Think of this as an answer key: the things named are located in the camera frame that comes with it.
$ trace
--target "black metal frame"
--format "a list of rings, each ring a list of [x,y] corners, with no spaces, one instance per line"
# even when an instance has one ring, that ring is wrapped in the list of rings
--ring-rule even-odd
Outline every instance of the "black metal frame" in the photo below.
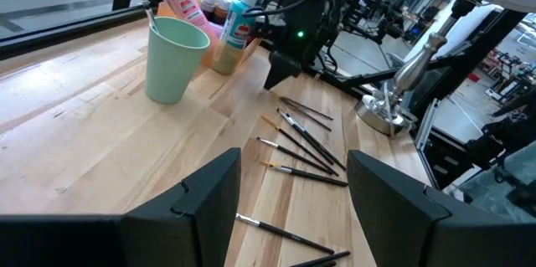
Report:
[[[0,61],[146,17],[142,6],[84,18],[0,39]]]
[[[504,10],[466,49],[459,65],[450,67],[411,111],[421,118],[433,99],[443,99],[454,92],[463,80],[486,58],[497,45],[523,20],[526,13]]]

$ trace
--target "black cable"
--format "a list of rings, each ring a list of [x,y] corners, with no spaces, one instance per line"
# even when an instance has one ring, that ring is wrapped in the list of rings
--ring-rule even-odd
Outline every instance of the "black cable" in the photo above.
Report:
[[[338,70],[338,64],[337,64],[337,61],[335,60],[335,58],[333,58],[333,56],[332,56],[332,45],[327,47],[327,56],[331,60],[333,66],[335,66],[335,69],[333,70],[333,73],[336,74],[337,70]]]
[[[320,53],[317,53],[317,58],[320,60],[320,64],[322,65],[322,68],[324,69],[324,72],[325,73],[328,73],[330,72],[332,76],[334,76],[335,78],[337,79],[342,79],[342,80],[345,80],[345,79],[348,79],[347,76],[344,76],[342,74],[339,74],[337,72],[337,66],[334,64],[333,66],[335,66],[335,70],[331,70],[329,69],[327,66],[326,66],[326,63],[324,62],[324,59],[322,59],[322,56],[320,55]]]
[[[248,10],[245,11],[245,13],[242,14],[242,16],[244,16],[244,18],[252,18],[252,17],[258,17],[258,16],[270,16],[270,15],[277,15],[279,13],[284,13],[288,10],[291,10],[297,6],[299,6],[300,4],[304,3],[306,0],[299,0],[291,5],[288,5],[284,8],[279,8],[277,10],[273,10],[273,11],[265,11],[265,12],[261,12],[261,13],[251,13],[255,10],[258,10],[259,7],[256,7],[256,8],[250,8]]]
[[[244,18],[252,18],[252,17],[257,17],[257,16],[269,16],[269,15],[276,15],[278,13],[284,13],[290,9],[293,9],[297,6],[299,6],[300,4],[304,3],[306,0],[299,0],[289,6],[286,6],[286,7],[283,7],[283,8],[278,8],[277,10],[273,10],[273,11],[266,11],[266,12],[261,12],[261,13],[251,13],[253,10],[252,8],[246,10],[242,16]]]
[[[385,54],[384,52],[384,49],[382,49],[382,46],[378,44],[378,48],[379,48],[379,51],[382,53],[382,55],[384,56],[384,60],[385,60],[385,63],[387,64],[387,67],[390,68],[391,66],[391,63],[389,62],[389,59],[387,59],[387,54]]]

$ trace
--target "wooden tabletop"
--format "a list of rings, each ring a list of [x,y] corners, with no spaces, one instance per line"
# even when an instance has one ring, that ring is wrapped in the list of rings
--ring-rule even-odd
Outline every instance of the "wooden tabletop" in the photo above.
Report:
[[[240,213],[351,250],[340,266],[374,266],[347,188],[259,164],[316,172],[255,140],[298,151],[260,118],[291,131],[262,88],[268,53],[257,49],[232,76],[200,66],[179,104],[160,105],[143,91],[147,33],[140,20],[0,62],[11,69],[0,77],[0,213],[124,213],[238,146]],[[364,124],[354,98],[305,74],[273,92],[334,117],[327,133],[296,116],[340,161],[359,149],[429,183],[410,137],[390,140]],[[226,266],[288,266],[321,256],[235,223]]]

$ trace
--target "paintbrush bristles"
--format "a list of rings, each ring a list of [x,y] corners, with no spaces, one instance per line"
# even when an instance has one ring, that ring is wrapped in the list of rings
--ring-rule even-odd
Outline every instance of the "paintbrush bristles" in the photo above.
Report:
[[[263,120],[265,120],[265,122],[268,123],[268,125],[270,126],[273,126],[276,130],[279,130],[279,126],[271,119],[268,118],[268,116],[260,116],[262,117]]]
[[[277,164],[277,163],[274,163],[274,162],[260,162],[262,163],[263,165],[267,166],[267,167],[280,167],[281,165]]]

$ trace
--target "metal stand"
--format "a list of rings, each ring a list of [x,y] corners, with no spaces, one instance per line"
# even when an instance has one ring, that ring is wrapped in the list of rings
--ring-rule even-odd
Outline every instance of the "metal stand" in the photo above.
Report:
[[[390,136],[404,129],[409,130],[413,126],[415,117],[400,108],[404,93],[413,90],[421,82],[432,56],[446,44],[448,32],[459,18],[466,16],[474,7],[474,2],[456,0],[451,16],[439,31],[432,33],[420,52],[396,72],[393,91],[386,91],[384,95],[375,94],[363,97],[358,105],[358,115],[364,122]]]
[[[422,122],[420,123],[419,131],[415,137],[417,150],[425,150],[426,142],[428,142],[428,137],[432,131],[432,126],[434,125],[434,120],[436,119],[437,110],[439,109],[440,103],[440,100],[434,99],[426,110],[425,117],[423,117]]]

